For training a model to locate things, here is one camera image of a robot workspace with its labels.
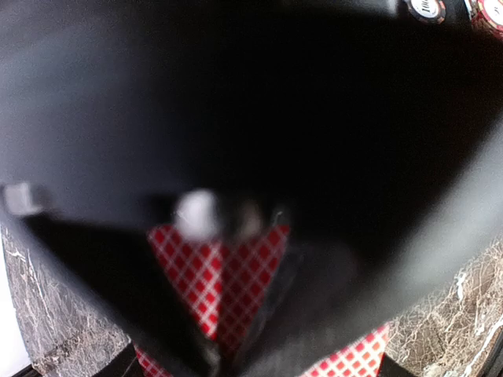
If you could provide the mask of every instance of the small white object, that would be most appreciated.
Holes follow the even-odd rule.
[[[479,336],[481,335],[484,331],[486,330],[486,328],[484,327],[484,324],[482,324],[478,329],[477,331],[475,332],[475,336]]]
[[[456,276],[456,285],[457,285],[457,298],[459,298],[459,301],[463,301],[463,283],[466,279],[466,273],[460,273],[458,276]]]
[[[37,195],[36,188],[27,182],[6,185],[3,196],[7,211],[15,216],[32,216],[44,210],[44,203]]]
[[[436,18],[440,13],[436,0],[411,0],[410,4],[424,18]]]
[[[217,196],[211,191],[196,190],[185,194],[178,202],[176,214],[176,227],[187,240],[210,240],[222,232]]]
[[[253,200],[243,202],[240,208],[241,227],[235,235],[237,241],[247,241],[257,237],[263,230],[264,221],[259,206]]]
[[[423,369],[424,377],[440,377],[442,375],[442,367],[436,363],[427,365]]]
[[[486,9],[487,15],[490,17],[490,20],[499,26],[503,25],[503,4],[501,4],[498,0],[486,0],[484,8]]]

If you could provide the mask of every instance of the gray marble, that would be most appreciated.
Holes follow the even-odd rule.
[[[50,377],[89,377],[130,342],[2,227],[7,277],[34,368]]]

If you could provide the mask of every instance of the red checkered pattern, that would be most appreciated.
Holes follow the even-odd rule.
[[[387,326],[383,326],[331,357],[317,362],[302,377],[375,377],[386,343]]]
[[[283,256],[287,235],[288,226],[278,226],[266,236],[241,245],[189,243],[174,227],[162,225],[150,232],[149,241],[166,277],[201,331],[216,341],[228,357],[243,341],[262,304],[265,290]],[[339,355],[337,360],[342,360],[342,352],[349,349],[316,364],[303,377],[339,375],[336,369],[324,369],[321,365],[325,366],[323,362],[328,363],[336,355]],[[378,358],[375,361],[378,367],[383,351],[384,347],[379,352],[371,349],[372,357],[365,360]],[[171,377],[144,351],[136,347],[136,352],[145,377]],[[325,370],[332,374],[323,374]]]

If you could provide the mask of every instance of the black object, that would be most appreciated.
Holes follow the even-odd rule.
[[[2,221],[176,377],[298,375],[499,230],[497,42],[278,4],[2,7],[0,178],[52,200]],[[233,364],[146,250],[152,204],[199,187],[292,209],[298,258]]]
[[[470,16],[464,1],[443,0],[446,5],[446,24],[470,28]]]
[[[22,371],[17,372],[13,377],[41,377],[42,375],[38,373],[31,365],[28,365]]]
[[[144,377],[133,344],[129,344],[94,377]]]
[[[385,353],[383,355],[383,360],[380,362],[377,377],[414,377],[414,375],[398,365]]]

